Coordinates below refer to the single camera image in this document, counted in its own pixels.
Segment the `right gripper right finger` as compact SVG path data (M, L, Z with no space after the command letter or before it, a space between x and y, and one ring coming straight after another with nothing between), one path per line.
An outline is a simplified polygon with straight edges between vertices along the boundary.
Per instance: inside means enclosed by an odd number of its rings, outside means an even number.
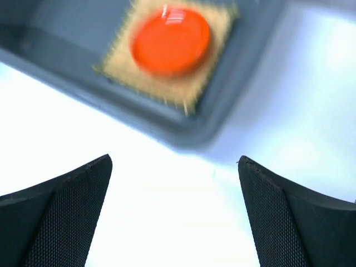
M242 156L238 172L260 266L355 266L355 204Z

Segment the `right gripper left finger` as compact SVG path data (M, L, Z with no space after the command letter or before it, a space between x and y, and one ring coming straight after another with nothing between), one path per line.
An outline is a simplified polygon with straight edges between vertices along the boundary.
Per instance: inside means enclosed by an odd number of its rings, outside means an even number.
M103 155L1 196L1 266L84 266L111 173Z

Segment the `woven bamboo mat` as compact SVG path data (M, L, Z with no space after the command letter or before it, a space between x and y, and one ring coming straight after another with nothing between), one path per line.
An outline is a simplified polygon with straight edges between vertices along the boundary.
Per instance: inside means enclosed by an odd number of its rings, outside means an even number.
M191 71L174 77L160 77L144 71L135 63L130 52L131 37L135 28L165 4L198 11L207 20L211 30L210 46L202 61ZM134 1L102 63L94 70L134 91L166 104L182 107L185 113L193 112L238 16L239 10L235 4L202 1Z

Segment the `orange plastic plate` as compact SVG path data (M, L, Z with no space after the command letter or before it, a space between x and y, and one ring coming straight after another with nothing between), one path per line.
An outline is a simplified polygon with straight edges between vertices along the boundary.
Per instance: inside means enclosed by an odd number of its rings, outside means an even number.
M135 28L130 52L144 71L174 77L191 71L202 61L210 40L210 26L201 13L165 4Z

